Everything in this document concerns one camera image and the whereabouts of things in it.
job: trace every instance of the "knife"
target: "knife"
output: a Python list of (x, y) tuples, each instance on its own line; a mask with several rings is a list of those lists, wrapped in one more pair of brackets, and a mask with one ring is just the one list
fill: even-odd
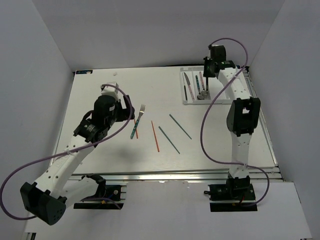
[(190, 86), (190, 81), (189, 81), (189, 77), (187, 76), (187, 74), (184, 72), (184, 77), (185, 77), (185, 81), (186, 81), (186, 84), (188, 85), (188, 88), (189, 88), (189, 92), (191, 94), (191, 98), (192, 98), (192, 101), (195, 100), (195, 97), (194, 97), (194, 94), (192, 93), (192, 89), (191, 89), (191, 86)]

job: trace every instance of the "orange stick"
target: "orange stick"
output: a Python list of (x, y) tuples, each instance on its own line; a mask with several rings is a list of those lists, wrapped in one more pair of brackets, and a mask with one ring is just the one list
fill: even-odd
[(156, 132), (155, 132), (154, 123), (151, 121), (151, 124), (152, 124), (152, 130), (153, 130), (153, 135), (154, 135), (154, 140), (155, 140), (156, 148), (158, 149), (158, 153), (159, 153), (160, 150), (159, 150), (159, 145), (158, 145), (158, 141), (157, 141), (157, 136), (156, 136)]
[(135, 130), (135, 136), (136, 136), (136, 139), (138, 139), (138, 128)]

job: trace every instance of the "fork handle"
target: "fork handle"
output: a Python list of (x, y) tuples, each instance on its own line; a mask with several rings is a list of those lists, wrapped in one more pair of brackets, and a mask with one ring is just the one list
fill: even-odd
[(131, 133), (130, 139), (133, 139), (133, 138), (134, 138), (134, 135), (135, 135), (135, 132), (136, 132), (136, 130), (137, 130), (137, 127), (138, 127), (139, 121), (140, 121), (140, 119), (137, 119), (137, 120), (135, 121), (135, 125), (134, 125), (134, 127), (133, 127), (133, 130), (132, 130), (132, 133)]

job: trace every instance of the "cable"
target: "cable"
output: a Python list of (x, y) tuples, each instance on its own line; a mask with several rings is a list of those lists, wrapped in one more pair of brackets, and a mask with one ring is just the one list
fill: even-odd
[(108, 198), (108, 197), (93, 197), (93, 198), (84, 198), (81, 201), (97, 201), (97, 200), (105, 200), (105, 201), (109, 201), (111, 203), (113, 203), (119, 210), (121, 210), (121, 207), (112, 199)]
[[(210, 103), (208, 109), (206, 110), (205, 114), (204, 114), (204, 117), (203, 117), (203, 120), (202, 120), (202, 123), (201, 123), (201, 130), (200, 130), (200, 144), (201, 144), (201, 148), (202, 148), (202, 151), (204, 153), (204, 155), (206, 155), (206, 157), (208, 159), (210, 159), (211, 161), (213, 161), (214, 163), (217, 163), (217, 164), (224, 164), (224, 165), (245, 165), (244, 163), (242, 162), (224, 162), (224, 161), (217, 161), (217, 160), (214, 160), (212, 157), (210, 157), (208, 155), (208, 153), (206, 152), (205, 150), (205, 147), (204, 147), (204, 140), (203, 140), (203, 136), (204, 136), (204, 126), (205, 126), (205, 121), (206, 121), (206, 118), (208, 116), (208, 113), (210, 111), (210, 109), (212, 108), (212, 106), (214, 105), (214, 103), (216, 102), (216, 100), (218, 99), (218, 97), (227, 89), (227, 87), (229, 87), (233, 82), (234, 80), (236, 79), (236, 77), (245, 69), (245, 67), (247, 66), (248, 64), (248, 51), (246, 49), (246, 47), (241, 43), (239, 42), (238, 40), (234, 39), (234, 38), (230, 38), (230, 37), (223, 37), (223, 38), (219, 38), (215, 41), (213, 41), (211, 45), (213, 45), (214, 43), (220, 41), (220, 40), (231, 40), (231, 41), (234, 41), (238, 44), (240, 44), (244, 51), (245, 51), (245, 63), (243, 65), (243, 67), (233, 76), (233, 78), (224, 86), (224, 88), (215, 96), (215, 98), (212, 100), (212, 102)], [(269, 179), (269, 176), (268, 174), (266, 173), (266, 171), (264, 171), (262, 168), (260, 167), (257, 167), (257, 166), (250, 166), (250, 165), (247, 165), (248, 168), (251, 168), (251, 169), (257, 169), (259, 171), (261, 171), (265, 176), (266, 176), (266, 181), (267, 181), (267, 185), (266, 185), (266, 190), (264, 192), (264, 194), (262, 195), (262, 197), (256, 201), (256, 202), (253, 202), (251, 204), (246, 204), (245, 206), (246, 207), (251, 207), (253, 205), (256, 205), (258, 203), (260, 203), (267, 195), (268, 191), (269, 191), (269, 187), (270, 187), (270, 179)]]
[[(91, 143), (87, 146), (81, 146), (81, 147), (77, 147), (77, 148), (74, 148), (74, 149), (71, 149), (69, 150), (69, 153), (74, 153), (76, 151), (80, 151), (80, 150), (83, 150), (83, 149), (87, 149), (87, 148), (90, 148), (92, 146), (96, 146), (98, 144), (101, 144), (109, 139), (111, 139), (112, 137), (114, 137), (115, 135), (117, 135), (119, 132), (121, 132), (127, 125), (128, 123), (130, 122), (131, 120), (131, 116), (133, 114), (133, 111), (132, 111), (132, 104), (131, 104), (131, 101), (129, 99), (129, 97), (125, 94), (124, 91), (122, 91), (119, 87), (117, 86), (114, 86), (114, 85), (111, 85), (111, 84), (103, 84), (101, 85), (101, 87), (112, 87), (112, 88), (115, 88), (117, 89), (120, 93), (123, 94), (123, 97), (128, 101), (129, 103), (129, 107), (130, 107), (130, 114), (129, 114), (129, 118), (128, 120), (125, 122), (125, 124), (120, 127), (116, 132), (114, 132), (113, 134), (111, 134), (110, 136), (107, 136), (105, 137), (104, 139), (100, 140), (100, 141), (97, 141), (95, 143)], [(58, 153), (58, 154), (55, 154), (55, 155), (52, 155), (52, 156), (47, 156), (47, 157), (44, 157), (44, 158), (41, 158), (41, 159), (38, 159), (38, 160), (35, 160), (35, 161), (32, 161), (32, 162), (29, 162), (25, 165), (22, 165), (21, 167), (18, 167), (16, 170), (14, 170), (12, 173), (10, 173), (6, 179), (3, 181), (1, 187), (0, 187), (0, 207), (1, 209), (3, 210), (3, 212), (10, 218), (14, 219), (14, 220), (19, 220), (19, 221), (24, 221), (24, 220), (30, 220), (30, 219), (34, 219), (36, 218), (36, 216), (30, 216), (30, 217), (18, 217), (18, 216), (14, 216), (12, 215), (10, 212), (8, 212), (8, 210), (6, 209), (5, 205), (4, 205), (4, 201), (3, 201), (3, 193), (4, 193), (4, 189), (5, 189), (5, 186), (7, 184), (7, 182), (9, 181), (9, 179), (14, 175), (16, 174), (17, 172), (19, 172), (20, 170), (26, 168), (26, 167), (29, 167), (33, 164), (37, 164), (37, 163), (40, 163), (40, 162), (44, 162), (46, 160), (50, 160), (50, 159), (53, 159), (53, 158), (58, 158), (58, 157), (63, 157), (63, 156), (66, 156), (68, 155), (68, 153), (65, 151), (65, 152), (61, 152), (61, 153)]]

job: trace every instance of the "wall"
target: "wall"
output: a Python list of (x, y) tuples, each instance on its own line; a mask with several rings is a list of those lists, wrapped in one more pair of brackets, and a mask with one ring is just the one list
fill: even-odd
[[(0, 183), (19, 166), (50, 155), (67, 105), (72, 72), (31, 0), (0, 1)], [(48, 163), (9, 181), (4, 204), (26, 217), (20, 196)], [(24, 221), (0, 210), (1, 239), (18, 240)]]
[[(234, 37), (258, 52), (284, 0), (33, 0), (72, 70), (203, 63)], [(225, 42), (229, 59), (241, 47)]]
[(280, 170), (320, 240), (320, 2), (286, 0), (250, 67)]

